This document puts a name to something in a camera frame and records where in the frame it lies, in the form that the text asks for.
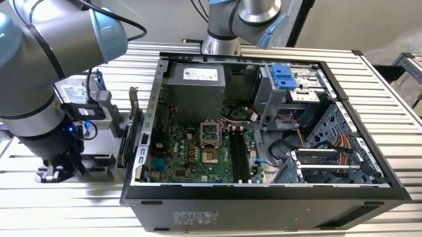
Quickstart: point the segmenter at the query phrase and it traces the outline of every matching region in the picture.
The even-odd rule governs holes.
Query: green circuit board
[[[244,133],[245,142],[249,149],[257,152],[253,131]],[[201,147],[199,127],[174,127],[171,129],[169,151],[165,161],[165,172],[154,172],[153,182],[162,183],[233,183],[233,165],[230,157],[230,137],[229,130],[223,129],[221,134],[221,146]],[[253,183],[262,183],[262,169],[257,166],[256,175],[250,179]]]

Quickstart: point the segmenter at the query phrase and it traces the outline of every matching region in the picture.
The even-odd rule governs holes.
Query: ram slot
[[[230,155],[234,182],[248,183],[250,179],[246,145],[242,131],[230,131]]]

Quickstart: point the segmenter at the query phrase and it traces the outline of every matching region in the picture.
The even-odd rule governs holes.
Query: white wall
[[[202,2],[209,11],[209,1]],[[203,40],[207,36],[209,25],[190,0],[101,0],[101,5],[147,28],[149,34],[139,41],[182,42],[182,39]],[[129,36],[141,32],[127,24],[125,28]]]
[[[422,26],[422,0],[317,0],[297,47],[369,50]]]

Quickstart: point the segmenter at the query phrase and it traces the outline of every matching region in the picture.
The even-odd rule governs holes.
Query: wire bundle
[[[349,149],[352,148],[350,141],[344,134],[338,135],[338,138],[337,138],[334,145],[336,146],[340,145],[341,147],[346,147]],[[346,165],[346,164],[348,164],[348,157],[341,153],[340,165]]]

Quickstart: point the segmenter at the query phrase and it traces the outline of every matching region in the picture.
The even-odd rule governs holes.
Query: blue plastic bracket
[[[273,65],[272,75],[278,89],[296,89],[298,87],[288,65]]]

